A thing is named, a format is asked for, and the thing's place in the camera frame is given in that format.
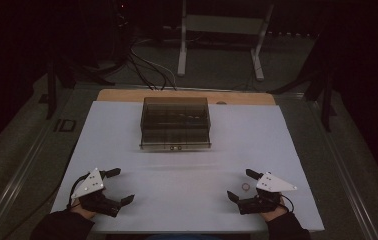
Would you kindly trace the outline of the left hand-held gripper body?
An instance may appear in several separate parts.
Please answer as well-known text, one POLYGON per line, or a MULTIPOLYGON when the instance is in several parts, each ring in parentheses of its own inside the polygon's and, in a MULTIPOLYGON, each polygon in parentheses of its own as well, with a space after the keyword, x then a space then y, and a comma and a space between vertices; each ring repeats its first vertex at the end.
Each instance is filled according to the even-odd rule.
POLYGON ((103 190, 105 185, 101 178, 100 171, 95 168, 91 172, 79 177, 73 184, 70 192, 70 202, 78 199, 86 210, 116 217, 121 208, 119 202, 105 197, 103 190))

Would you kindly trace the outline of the black stand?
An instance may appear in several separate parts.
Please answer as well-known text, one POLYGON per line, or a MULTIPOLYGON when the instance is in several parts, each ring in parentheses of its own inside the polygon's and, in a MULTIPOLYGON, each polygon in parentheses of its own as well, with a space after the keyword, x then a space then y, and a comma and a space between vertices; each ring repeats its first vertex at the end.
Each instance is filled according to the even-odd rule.
POLYGON ((331 67, 332 57, 326 52, 326 47, 316 40, 295 80, 279 88, 269 91, 269 94, 283 94, 306 82, 309 86, 303 96, 306 101, 317 101, 322 97, 321 123, 327 132, 331 131, 331 99, 334 69, 331 67))
POLYGON ((72 88, 75 85, 75 81, 71 81, 71 71, 76 71, 97 84, 112 86, 111 82, 95 75, 70 58, 59 54, 55 49, 48 50, 46 95, 46 102, 48 104, 47 119, 51 119, 57 109, 57 80, 64 78, 64 81, 61 81, 61 83, 66 88, 72 88))

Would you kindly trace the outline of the white metal stand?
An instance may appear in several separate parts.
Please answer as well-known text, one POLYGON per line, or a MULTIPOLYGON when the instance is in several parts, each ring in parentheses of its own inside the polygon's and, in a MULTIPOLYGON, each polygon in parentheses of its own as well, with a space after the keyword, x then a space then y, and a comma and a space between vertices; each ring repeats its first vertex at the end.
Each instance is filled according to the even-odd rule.
POLYGON ((181 38, 178 58, 177 75, 186 73, 187 60, 187 32, 209 32, 257 35, 258 42, 250 51, 255 78, 259 81, 265 79, 263 67, 260 62, 260 51, 268 30, 274 5, 266 4, 265 15, 262 18, 242 18, 228 16, 196 15, 187 13, 187 0, 182 0, 181 38))

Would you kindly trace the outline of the person's left hand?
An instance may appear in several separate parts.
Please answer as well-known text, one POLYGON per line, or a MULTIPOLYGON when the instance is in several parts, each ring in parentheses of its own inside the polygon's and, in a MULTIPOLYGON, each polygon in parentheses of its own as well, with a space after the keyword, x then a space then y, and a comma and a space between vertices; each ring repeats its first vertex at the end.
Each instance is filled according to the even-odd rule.
POLYGON ((85 219, 92 219, 96 215, 95 212, 84 209, 78 199, 73 201, 71 205, 71 212, 77 213, 85 219))

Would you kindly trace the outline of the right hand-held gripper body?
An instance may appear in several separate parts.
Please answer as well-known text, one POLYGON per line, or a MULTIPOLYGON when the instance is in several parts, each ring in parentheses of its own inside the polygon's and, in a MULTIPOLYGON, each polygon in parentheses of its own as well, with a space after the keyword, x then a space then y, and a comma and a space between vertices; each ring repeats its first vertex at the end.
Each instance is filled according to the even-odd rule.
POLYGON ((256 181, 256 194, 252 198, 240 199, 236 203, 241 215, 274 211, 280 199, 284 198, 283 192, 297 190, 295 185, 270 172, 263 173, 262 178, 256 181))

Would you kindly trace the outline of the person's right hand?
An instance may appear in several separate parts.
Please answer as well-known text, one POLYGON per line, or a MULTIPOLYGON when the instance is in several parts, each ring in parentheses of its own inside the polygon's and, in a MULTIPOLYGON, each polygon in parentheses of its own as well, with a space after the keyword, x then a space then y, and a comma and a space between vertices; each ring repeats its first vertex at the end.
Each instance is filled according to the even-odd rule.
POLYGON ((260 216, 266 221, 270 222, 288 212, 287 207, 285 206, 284 200, 280 199, 280 203, 274 211, 261 213, 260 216))

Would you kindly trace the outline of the white table mat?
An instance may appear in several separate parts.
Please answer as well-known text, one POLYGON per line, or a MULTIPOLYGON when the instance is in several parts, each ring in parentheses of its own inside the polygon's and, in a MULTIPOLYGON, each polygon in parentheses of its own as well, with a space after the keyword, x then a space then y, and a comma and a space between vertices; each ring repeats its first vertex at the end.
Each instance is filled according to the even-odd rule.
POLYGON ((241 215, 227 197, 250 198, 252 169, 295 185, 287 192, 301 225, 324 226, 281 109, 277 106, 212 105, 212 146, 199 151, 149 152, 139 147, 139 103, 92 104, 74 154, 53 204, 65 208, 73 183, 98 168, 120 168, 105 182, 105 195, 134 195, 115 218, 98 215, 98 233, 250 233, 266 230, 260 216, 241 215))

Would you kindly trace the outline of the wooden table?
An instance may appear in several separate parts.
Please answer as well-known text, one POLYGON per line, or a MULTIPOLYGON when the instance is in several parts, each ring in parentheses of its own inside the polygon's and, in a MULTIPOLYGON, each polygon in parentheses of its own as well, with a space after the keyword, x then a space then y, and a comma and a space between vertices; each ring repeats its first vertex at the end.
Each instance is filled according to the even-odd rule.
POLYGON ((205 97, 210 104, 226 103, 228 105, 275 105, 271 94, 213 92, 213 91, 154 91, 129 89, 103 89, 99 92, 98 101, 142 102, 145 97, 205 97))

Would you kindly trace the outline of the dark transparent storage box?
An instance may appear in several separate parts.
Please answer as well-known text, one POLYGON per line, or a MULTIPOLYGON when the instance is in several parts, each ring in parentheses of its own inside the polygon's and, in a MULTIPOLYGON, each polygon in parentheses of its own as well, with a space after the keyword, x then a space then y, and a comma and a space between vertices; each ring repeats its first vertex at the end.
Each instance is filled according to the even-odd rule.
POLYGON ((150 151, 209 149, 210 114, 205 97, 146 97, 140 148, 150 151))

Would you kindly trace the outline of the black rectangular floor frame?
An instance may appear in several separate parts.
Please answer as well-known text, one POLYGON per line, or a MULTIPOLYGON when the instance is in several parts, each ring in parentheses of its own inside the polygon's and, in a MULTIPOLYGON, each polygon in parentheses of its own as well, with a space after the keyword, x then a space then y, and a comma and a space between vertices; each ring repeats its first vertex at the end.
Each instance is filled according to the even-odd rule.
POLYGON ((58 119, 53 131, 54 132, 73 132, 76 128, 77 121, 71 119, 58 119))

